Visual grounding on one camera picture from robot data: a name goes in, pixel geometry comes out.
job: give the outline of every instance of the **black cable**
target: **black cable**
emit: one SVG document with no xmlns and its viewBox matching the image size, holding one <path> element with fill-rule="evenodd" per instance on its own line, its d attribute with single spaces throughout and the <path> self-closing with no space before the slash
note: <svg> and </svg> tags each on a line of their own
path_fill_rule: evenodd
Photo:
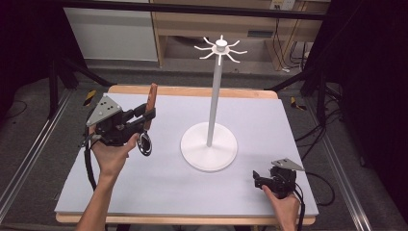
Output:
<svg viewBox="0 0 408 231">
<path fill-rule="evenodd" d="M 319 206 L 329 206 L 329 205 L 333 204 L 334 200 L 336 199 L 336 194 L 335 194 L 335 191 L 334 191 L 333 186 L 332 186 L 326 179 L 324 179 L 322 176 L 317 175 L 317 174 L 315 174 L 315 173 L 313 173 L 313 172 L 308 172 L 308 171 L 306 171 L 306 175 L 315 176 L 315 177 L 317 177 L 318 179 L 322 180 L 324 183 L 326 183 L 326 184 L 329 186 L 330 191 L 332 192 L 332 197 L 331 197 L 331 199 L 329 200 L 329 202 L 326 202 L 326 203 L 317 203 L 317 205 L 319 205 Z"/>
<path fill-rule="evenodd" d="M 299 62 L 293 61 L 293 59 L 295 59 L 295 60 L 298 59 L 298 58 L 293 57 L 293 52 L 294 52 L 294 49 L 296 48 L 296 46 L 297 46 L 297 41 L 294 41 L 293 44 L 292 44 L 292 47 L 291 47 L 291 51 L 289 52 L 289 60 L 294 64 L 299 64 Z"/>
<path fill-rule="evenodd" d="M 305 160 L 305 158 L 309 155 L 310 151 L 312 151 L 313 147 L 320 141 L 321 137 L 324 135 L 326 131 L 326 128 L 322 128 L 320 130 L 319 135 L 316 137 L 315 141 L 310 145 L 309 149 L 305 152 L 305 154 L 302 156 L 301 160 L 302 162 Z"/>
<path fill-rule="evenodd" d="M 318 142 L 320 142 L 321 141 L 321 139 L 323 139 L 323 135 L 322 136 L 320 136 L 320 137 L 317 137 L 316 138 L 316 140 L 314 141 L 314 142 L 312 142 L 312 143 L 309 143 L 309 144 L 302 144 L 302 145 L 297 145 L 296 147 L 307 147 L 307 146 L 311 146 L 311 145 L 314 145 L 314 143 L 318 143 Z"/>
<path fill-rule="evenodd" d="M 281 44 L 280 44 L 280 39 L 279 39 L 279 35 L 278 35 L 278 27 L 279 27 L 279 18 L 276 18 L 275 33 L 273 34 L 273 38 L 272 38 L 272 48 L 273 48 L 273 51 L 274 51 L 274 53 L 275 53 L 275 55 L 276 55 L 276 58 L 277 58 L 278 61 L 279 61 L 279 64 L 280 64 L 282 67 L 289 68 L 289 69 L 295 68 L 296 66 L 291 66 L 291 65 L 288 65 L 288 64 L 285 63 L 285 59 L 284 59 L 283 53 L 282 53 L 282 46 L 281 46 Z M 286 66 L 283 66 L 283 65 L 282 65 L 282 62 L 281 62 L 281 60 L 280 60 L 280 58 L 279 58 L 279 55 L 278 55 L 278 53 L 276 52 L 276 48 L 275 48 L 275 38 L 278 39 L 278 44 L 279 44 L 279 47 L 280 47 L 280 52 L 281 52 L 281 54 L 282 54 L 282 62 L 283 62 L 283 64 L 286 65 Z"/>
<path fill-rule="evenodd" d="M 305 135 L 303 135 L 303 136 L 301 136 L 301 137 L 299 137 L 297 139 L 294 139 L 294 141 L 302 141 L 302 140 L 308 138 L 312 134 L 316 133 L 319 130 L 319 128 L 321 128 L 320 124 L 318 126 L 316 126 L 314 129 L 312 129 L 310 132 L 306 133 Z"/>
<path fill-rule="evenodd" d="M 89 119 L 90 115 L 95 109 L 90 110 L 89 115 L 87 117 L 87 120 Z M 93 170 L 92 170 L 92 161 L 90 157 L 90 149 L 93 147 L 94 144 L 96 144 L 98 141 L 94 141 L 91 145 L 89 145 L 89 141 L 91 141 L 91 138 L 93 137 L 94 133 L 90 134 L 89 133 L 89 128 L 85 126 L 85 140 L 83 142 L 83 145 L 85 146 L 85 151 L 84 151 L 84 158 L 85 158 L 85 167 L 87 169 L 87 175 L 88 175 L 88 180 L 90 182 L 90 185 L 92 186 L 92 190 L 96 190 L 96 181 L 95 177 L 93 175 Z M 108 231 L 108 224 L 105 224 L 105 231 Z"/>
<path fill-rule="evenodd" d="M 303 226 L 303 219 L 305 217 L 306 205 L 305 205 L 305 202 L 303 201 L 303 192 L 302 194 L 300 194 L 296 189 L 294 189 L 294 193 L 296 193 L 297 197 L 300 200 L 300 215 L 299 215 L 299 223 L 297 224 L 297 231 L 300 231 L 302 230 L 302 226 Z"/>
<path fill-rule="evenodd" d="M 24 105 L 24 108 L 23 108 L 20 112 L 14 114 L 14 115 L 9 115 L 9 116 L 4 117 L 4 119 L 9 119 L 9 118 L 13 118 L 13 117 L 19 116 L 19 115 L 21 115 L 22 113 L 24 113 L 24 112 L 26 111 L 26 109 L 27 109 L 27 107 L 28 107 L 26 102 L 21 101 L 21 100 L 14 100 L 14 102 L 22 103 L 22 104 Z"/>
</svg>

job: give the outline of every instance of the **white tabletop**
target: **white tabletop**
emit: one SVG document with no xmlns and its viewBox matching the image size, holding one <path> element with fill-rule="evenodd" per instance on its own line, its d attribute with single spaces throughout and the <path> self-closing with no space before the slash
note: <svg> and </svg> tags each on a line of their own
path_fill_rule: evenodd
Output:
<svg viewBox="0 0 408 231">
<path fill-rule="evenodd" d="M 123 110 L 136 108 L 146 95 L 108 94 Z M 262 190 L 254 187 L 252 170 L 268 177 L 271 161 L 289 158 L 301 165 L 293 134 L 279 99 L 222 98 L 216 122 L 227 127 L 238 142 L 238 154 L 226 169 L 207 173 L 183 158 L 180 141 L 194 124 L 208 121 L 210 97 L 158 95 L 156 118 L 149 136 L 151 156 L 137 148 L 130 153 L 116 182 L 109 214 L 143 216 L 274 216 Z M 65 182 L 57 213 L 81 214 L 92 195 L 84 150 Z M 95 178 L 98 167 L 92 160 Z M 296 183 L 304 193 L 306 216 L 319 213 L 304 172 Z"/>
</svg>

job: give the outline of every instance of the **hand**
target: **hand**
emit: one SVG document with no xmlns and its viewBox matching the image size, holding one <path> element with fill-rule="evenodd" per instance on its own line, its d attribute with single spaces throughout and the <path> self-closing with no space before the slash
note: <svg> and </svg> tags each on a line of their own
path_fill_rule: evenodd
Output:
<svg viewBox="0 0 408 231">
<path fill-rule="evenodd" d="M 295 230 L 297 214 L 300 206 L 300 202 L 296 196 L 294 196 L 293 193 L 290 193 L 287 197 L 278 199 L 267 186 L 262 186 L 262 189 L 268 197 L 282 229 L 285 231 Z"/>
<path fill-rule="evenodd" d="M 89 133 L 93 133 L 95 127 L 89 128 Z M 139 134 L 134 134 L 123 146 L 107 146 L 101 141 L 97 141 L 92 146 L 93 154 L 99 164 L 99 181 L 101 179 L 116 180 L 125 165 L 129 151 L 136 147 Z"/>
<path fill-rule="evenodd" d="M 94 131 L 95 126 L 91 126 L 89 133 L 92 134 Z M 129 151 L 135 148 L 138 138 L 139 134 L 133 135 L 123 146 L 107 146 L 100 141 L 92 146 L 93 154 L 100 168 L 99 180 L 76 230 L 104 229 L 117 176 L 122 171 L 126 158 L 129 157 Z"/>
</svg>

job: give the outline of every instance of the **cabinet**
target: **cabinet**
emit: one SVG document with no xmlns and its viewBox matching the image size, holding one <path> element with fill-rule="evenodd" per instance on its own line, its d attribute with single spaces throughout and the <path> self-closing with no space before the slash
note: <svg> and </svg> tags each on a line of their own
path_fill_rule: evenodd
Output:
<svg viewBox="0 0 408 231">
<path fill-rule="evenodd" d="M 270 0 L 150 0 L 158 4 L 233 7 L 246 9 L 270 8 Z M 325 13 L 327 1 L 296 1 L 293 11 Z M 282 68 L 273 51 L 276 18 L 208 15 L 194 13 L 152 13 L 159 64 L 164 64 L 166 38 L 219 37 L 229 39 L 264 39 L 276 69 Z M 282 53 L 287 57 L 294 41 L 314 41 L 321 22 L 312 20 L 280 19 L 278 24 Z"/>
<path fill-rule="evenodd" d="M 149 12 L 64 10 L 85 59 L 157 62 Z"/>
</svg>

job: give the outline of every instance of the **cable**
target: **cable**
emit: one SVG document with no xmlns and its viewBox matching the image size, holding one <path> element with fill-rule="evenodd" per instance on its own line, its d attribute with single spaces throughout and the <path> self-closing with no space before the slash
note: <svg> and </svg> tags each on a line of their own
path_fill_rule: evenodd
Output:
<svg viewBox="0 0 408 231">
<path fill-rule="evenodd" d="M 301 194 L 300 194 L 296 189 L 294 189 L 294 193 L 296 193 L 297 197 L 300 200 L 300 215 L 299 215 L 299 223 L 297 224 L 297 231 L 300 231 L 302 230 L 302 226 L 303 226 L 303 219 L 305 217 L 306 205 L 305 205 L 305 202 L 303 201 L 303 190 L 299 187 L 299 185 L 297 185 L 297 187 L 301 191 Z"/>
<path fill-rule="evenodd" d="M 314 145 L 314 143 L 318 143 L 318 142 L 320 142 L 321 141 L 321 139 L 323 139 L 323 136 L 324 136 L 324 134 L 322 135 L 322 136 L 320 136 L 320 137 L 317 137 L 317 139 L 314 141 L 314 142 L 312 142 L 312 143 L 309 143 L 309 144 L 302 144 L 302 145 L 297 145 L 296 147 L 307 147 L 307 146 L 311 146 L 311 145 Z"/>
<path fill-rule="evenodd" d="M 275 55 L 276 55 L 276 58 L 277 58 L 278 61 L 279 61 L 279 64 L 280 64 L 282 67 L 288 68 L 288 69 L 295 68 L 296 66 L 291 66 L 291 65 L 288 65 L 288 64 L 285 63 L 285 59 L 284 59 L 283 53 L 282 53 L 282 46 L 281 46 L 281 44 L 280 44 L 280 39 L 279 39 L 279 35 L 278 35 L 278 27 L 279 27 L 279 18 L 276 18 L 275 33 L 273 34 L 273 38 L 272 38 L 272 48 L 273 48 L 273 51 L 274 51 L 274 53 L 275 53 Z M 279 58 L 278 53 L 276 52 L 276 48 L 275 48 L 275 38 L 278 39 L 278 44 L 279 44 L 280 52 L 281 52 L 281 55 L 282 55 L 282 62 L 281 62 L 281 59 Z"/>
<path fill-rule="evenodd" d="M 315 177 L 317 177 L 318 179 L 322 180 L 324 183 L 326 183 L 326 184 L 328 185 L 328 187 L 330 188 L 330 191 L 331 191 L 331 193 L 332 193 L 332 197 L 331 197 L 331 199 L 329 200 L 329 202 L 326 202 L 326 203 L 317 203 L 317 205 L 319 205 L 319 206 L 329 206 L 329 205 L 333 204 L 334 200 L 336 199 L 336 194 L 335 194 L 335 191 L 334 191 L 333 186 L 332 186 L 326 179 L 324 179 L 322 176 L 317 175 L 317 174 L 315 174 L 315 173 L 313 173 L 313 172 L 308 172 L 308 171 L 306 171 L 306 175 L 315 176 Z"/>
<path fill-rule="evenodd" d="M 89 147 L 88 142 L 86 143 L 86 146 L 85 146 L 84 158 L 85 158 L 85 167 L 87 169 L 88 180 L 90 182 L 90 185 L 92 186 L 92 189 L 95 191 L 96 181 L 95 181 L 95 177 L 93 176 L 92 161 L 90 158 L 90 147 Z"/>
<path fill-rule="evenodd" d="M 24 105 L 24 108 L 20 112 L 14 114 L 14 115 L 9 115 L 9 116 L 4 117 L 4 119 L 9 119 L 9 118 L 13 118 L 13 117 L 21 115 L 22 113 L 24 113 L 26 111 L 26 109 L 28 107 L 27 103 L 24 102 L 24 101 L 21 101 L 21 100 L 14 100 L 14 103 L 22 103 Z"/>
<path fill-rule="evenodd" d="M 310 132 L 306 133 L 305 135 L 301 136 L 300 138 L 294 139 L 294 141 L 302 141 L 302 140 L 308 138 L 310 135 L 316 133 L 319 130 L 320 127 L 321 127 L 321 125 L 319 124 L 314 129 L 312 129 Z"/>
<path fill-rule="evenodd" d="M 302 55 L 302 57 L 294 57 L 294 56 L 293 56 L 294 49 L 296 48 L 296 46 L 297 46 L 297 41 L 294 41 L 293 44 L 292 44 L 291 52 L 290 52 L 290 54 L 289 54 L 289 59 L 290 59 L 291 62 L 294 63 L 294 64 L 300 64 L 300 62 L 293 61 L 293 59 L 294 59 L 294 60 L 301 60 L 301 59 L 307 60 L 307 58 L 304 57 L 304 54 L 306 54 L 306 50 L 308 49 L 308 47 L 307 47 L 307 42 L 306 42 L 306 41 L 303 42 L 303 55 Z"/>
<path fill-rule="evenodd" d="M 320 130 L 319 135 L 316 137 L 315 141 L 310 145 L 309 149 L 305 152 L 305 154 L 302 156 L 301 160 L 302 162 L 305 160 L 305 158 L 309 155 L 310 151 L 312 151 L 313 147 L 320 141 L 320 139 L 323 137 L 324 133 L 326 131 L 326 128 L 324 127 L 323 129 Z"/>
</svg>

